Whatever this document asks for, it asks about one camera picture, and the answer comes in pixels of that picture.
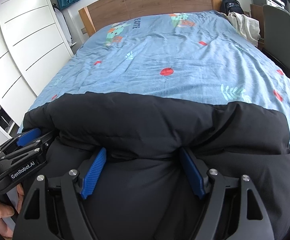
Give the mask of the left hand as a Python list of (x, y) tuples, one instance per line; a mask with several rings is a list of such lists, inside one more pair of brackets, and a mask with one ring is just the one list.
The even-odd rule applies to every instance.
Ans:
[(4, 218), (9, 218), (14, 215), (15, 211), (11, 206), (0, 203), (0, 235), (4, 239), (12, 239), (13, 230), (3, 221)]

